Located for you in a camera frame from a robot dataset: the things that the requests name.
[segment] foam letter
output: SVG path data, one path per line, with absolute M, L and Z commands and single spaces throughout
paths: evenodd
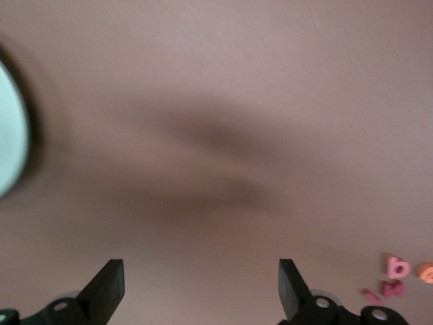
M 425 263 L 418 269 L 418 276 L 427 283 L 433 283 L 433 263 Z
M 405 284 L 400 280 L 395 280 L 393 283 L 383 281 L 381 294 L 385 298 L 390 298 L 393 295 L 403 297 L 405 295 Z
M 377 306 L 382 306 L 382 300 L 379 299 L 378 296 L 376 296 L 374 293 L 372 293 L 370 290 L 368 289 L 364 289 L 363 290 L 363 295 L 365 298 L 367 298 L 368 300 L 370 300 L 372 303 L 374 303 Z
M 388 258 L 388 277 L 391 279 L 404 278 L 411 271 L 411 265 L 394 256 Z

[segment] pink foam letter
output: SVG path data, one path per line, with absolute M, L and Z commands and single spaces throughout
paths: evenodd
M 394 289 L 394 294 L 399 296 L 399 297 L 403 297 L 405 295 L 405 284 L 401 283 L 400 280 L 396 280 L 393 284 L 392 284 L 392 288 Z
M 411 265 L 394 256 L 388 258 L 388 277 L 391 279 L 404 278 L 411 271 Z
M 382 296 L 390 298 L 393 295 L 403 297 L 405 295 L 405 284 L 400 280 L 395 280 L 393 283 L 382 281 Z
M 382 296 L 385 298 L 390 298 L 394 294 L 394 289 L 392 288 L 391 283 L 387 283 L 387 281 L 382 281 Z
M 374 303 L 377 306 L 382 306 L 382 300 L 379 299 L 378 296 L 376 296 L 374 293 L 372 293 L 370 290 L 368 289 L 364 289 L 363 290 L 363 295 L 365 298 L 367 298 L 368 300 L 370 300 L 372 303 Z

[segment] foam piece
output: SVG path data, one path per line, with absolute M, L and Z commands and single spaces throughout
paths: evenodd
M 406 292 L 406 286 L 400 280 L 395 280 L 393 283 L 382 281 L 381 294 L 385 298 L 390 298 L 393 295 L 396 295 L 401 298 L 404 297 L 405 292 Z
M 388 277 L 391 279 L 404 278 L 411 272 L 411 265 L 398 257 L 388 258 Z
M 427 283 L 433 283 L 433 263 L 425 263 L 418 269 L 418 277 Z
M 376 306 L 382 306 L 384 304 L 382 302 L 382 300 L 380 300 L 380 298 L 378 296 L 376 296 L 374 293 L 372 293 L 368 289 L 364 289 L 363 290 L 363 295 L 364 295 L 365 298 L 367 298 L 368 300 L 370 300 Z

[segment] orange foam letter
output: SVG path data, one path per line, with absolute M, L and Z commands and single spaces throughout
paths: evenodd
M 427 283 L 433 283 L 433 263 L 425 263 L 418 269 L 418 276 Z
M 411 265 L 398 257 L 388 257 L 388 277 L 391 279 L 404 278 L 411 272 Z

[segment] pink surface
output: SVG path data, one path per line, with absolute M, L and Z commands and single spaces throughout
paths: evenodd
M 2 1 L 44 155 L 0 201 L 0 306 L 123 258 L 111 324 L 278 324 L 292 258 L 359 313 L 384 252 L 433 261 L 432 40 L 431 0 Z

